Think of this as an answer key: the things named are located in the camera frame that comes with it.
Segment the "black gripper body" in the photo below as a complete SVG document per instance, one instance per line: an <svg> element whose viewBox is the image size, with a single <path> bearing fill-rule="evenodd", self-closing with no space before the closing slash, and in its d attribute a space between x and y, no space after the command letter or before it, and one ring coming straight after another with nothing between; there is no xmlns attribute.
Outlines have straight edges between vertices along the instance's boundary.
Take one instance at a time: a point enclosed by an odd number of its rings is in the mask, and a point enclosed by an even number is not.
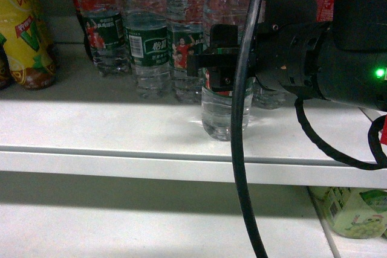
<svg viewBox="0 0 387 258"><path fill-rule="evenodd" d="M210 25L210 45L189 56L187 73L209 71L215 92L241 86L239 69L269 91L289 92L308 100L323 98L317 58L327 22L316 22L315 0L247 0L243 26Z"/></svg>

